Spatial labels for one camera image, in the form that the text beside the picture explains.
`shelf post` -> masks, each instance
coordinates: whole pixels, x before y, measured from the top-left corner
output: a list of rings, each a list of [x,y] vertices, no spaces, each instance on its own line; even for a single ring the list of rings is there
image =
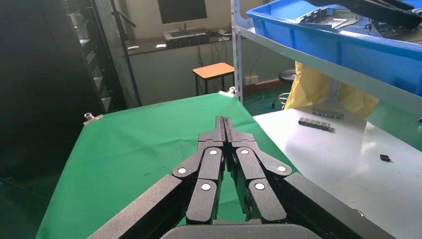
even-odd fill
[[[242,49],[240,43],[239,29],[237,28],[236,18],[240,17],[239,0],[230,0],[231,5],[231,32],[233,44],[233,67],[234,67],[234,86],[237,90],[239,101],[243,104],[243,76],[242,76]]]

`yellow plastic sheet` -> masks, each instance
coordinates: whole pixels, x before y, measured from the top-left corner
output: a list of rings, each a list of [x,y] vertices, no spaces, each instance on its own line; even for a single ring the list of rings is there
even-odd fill
[[[296,62],[296,77],[285,109],[316,105],[324,102],[330,90],[331,77]],[[359,89],[341,83],[338,102],[362,118],[368,117],[379,99]]]

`cable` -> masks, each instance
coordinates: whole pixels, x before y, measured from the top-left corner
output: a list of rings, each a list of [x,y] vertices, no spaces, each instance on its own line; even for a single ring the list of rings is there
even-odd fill
[[[259,47],[257,48],[258,49],[258,52],[257,52],[257,55],[256,55],[256,59],[255,59],[255,62],[252,64],[252,67],[251,67],[251,69],[250,69],[250,71],[249,71],[249,85],[250,85],[250,89],[251,89],[251,92],[252,92],[252,95],[253,95],[253,98],[252,99],[250,99],[250,100],[247,100],[247,101],[243,101],[243,102],[251,102],[251,101],[254,101],[254,100],[256,100],[256,99],[261,99],[260,101],[257,101],[257,102],[255,102],[255,103],[253,103],[253,105],[252,105],[252,107],[255,109],[255,110],[257,110],[257,111],[270,111],[270,110],[274,110],[274,109],[272,109],[269,105],[267,105],[267,107],[265,107],[265,108],[259,108],[259,107],[257,107],[259,104],[263,104],[263,103],[268,103],[268,102],[271,102],[272,100],[273,100],[273,96],[271,96],[271,95],[262,95],[262,96],[256,96],[255,94],[254,94],[254,92],[253,92],[253,87],[252,87],[252,84],[251,84],[251,80],[252,80],[252,71],[253,71],[253,69],[255,68],[255,66],[256,66],[256,64],[258,63],[258,61],[259,61],[259,56],[260,56],[260,49],[259,49]]]

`green cloth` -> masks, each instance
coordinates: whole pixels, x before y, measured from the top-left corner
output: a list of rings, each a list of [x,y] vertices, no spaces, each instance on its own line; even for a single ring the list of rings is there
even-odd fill
[[[216,116],[231,117],[236,130],[297,171],[236,98],[210,94],[107,114],[82,130],[36,238],[88,237],[193,154]],[[227,172],[218,219],[245,219]]]

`metal clip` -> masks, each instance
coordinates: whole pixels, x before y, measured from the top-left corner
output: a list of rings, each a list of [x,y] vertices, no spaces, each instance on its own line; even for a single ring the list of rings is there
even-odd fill
[[[103,117],[103,115],[101,114],[101,115],[99,115],[99,116],[94,117],[94,116],[92,115],[92,113],[85,113],[85,114],[84,114],[84,117],[88,120],[88,121],[85,121],[85,122],[84,122],[84,125],[87,125],[87,124],[89,124],[89,123],[91,123],[91,122],[94,122],[94,121],[96,121],[96,120],[98,120],[98,119],[102,118],[102,117]]]

